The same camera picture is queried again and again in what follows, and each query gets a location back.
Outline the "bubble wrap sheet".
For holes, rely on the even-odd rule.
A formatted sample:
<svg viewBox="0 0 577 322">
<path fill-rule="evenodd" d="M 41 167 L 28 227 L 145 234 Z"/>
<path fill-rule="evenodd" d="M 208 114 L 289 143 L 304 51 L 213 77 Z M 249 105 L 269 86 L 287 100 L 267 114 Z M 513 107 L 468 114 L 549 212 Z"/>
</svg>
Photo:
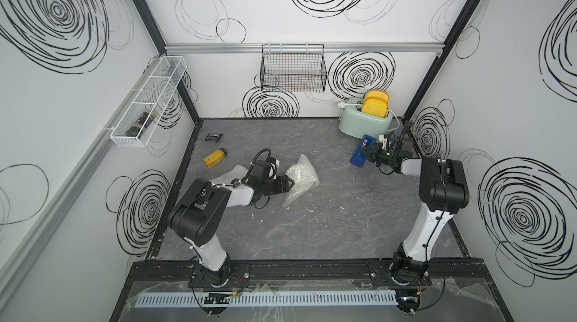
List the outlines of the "bubble wrap sheet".
<svg viewBox="0 0 577 322">
<path fill-rule="evenodd" d="M 291 203 L 320 185 L 320 178 L 305 154 L 301 154 L 298 162 L 288 168 L 286 175 L 294 181 L 294 185 L 285 193 L 285 200 L 282 202 L 284 208 L 288 208 Z"/>
<path fill-rule="evenodd" d="M 230 185 L 234 179 L 243 179 L 248 173 L 248 169 L 242 165 L 236 165 L 232 170 L 227 173 L 222 174 L 214 179 L 211 179 L 211 182 L 214 185 Z"/>
</svg>

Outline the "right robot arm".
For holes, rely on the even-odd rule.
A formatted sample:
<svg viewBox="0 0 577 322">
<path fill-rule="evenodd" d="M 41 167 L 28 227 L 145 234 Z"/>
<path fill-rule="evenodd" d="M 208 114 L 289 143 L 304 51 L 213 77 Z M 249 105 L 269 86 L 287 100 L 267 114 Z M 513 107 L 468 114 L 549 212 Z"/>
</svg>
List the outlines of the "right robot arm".
<svg viewBox="0 0 577 322">
<path fill-rule="evenodd" d="M 394 253 L 389 271 L 393 281 L 408 285 L 425 278 L 429 260 L 446 224 L 470 201 L 461 161 L 431 157 L 412 158 L 398 143 L 389 148 L 385 141 L 361 143 L 359 153 L 377 167 L 386 165 L 393 173 L 419 177 L 422 202 L 409 236 Z"/>
</svg>

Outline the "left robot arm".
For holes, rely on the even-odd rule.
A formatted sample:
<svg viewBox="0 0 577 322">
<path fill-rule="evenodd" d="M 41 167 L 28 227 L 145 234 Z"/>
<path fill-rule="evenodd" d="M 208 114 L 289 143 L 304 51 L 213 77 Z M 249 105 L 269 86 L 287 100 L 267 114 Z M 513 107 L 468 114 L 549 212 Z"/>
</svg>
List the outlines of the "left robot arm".
<svg viewBox="0 0 577 322">
<path fill-rule="evenodd" d="M 216 235 L 225 210 L 254 206 L 263 197 L 285 194 L 296 186 L 293 178 L 276 172 L 276 161 L 257 161 L 243 178 L 228 183 L 198 178 L 172 209 L 168 227 L 189 244 L 211 285 L 223 286 L 230 276 L 230 255 Z"/>
</svg>

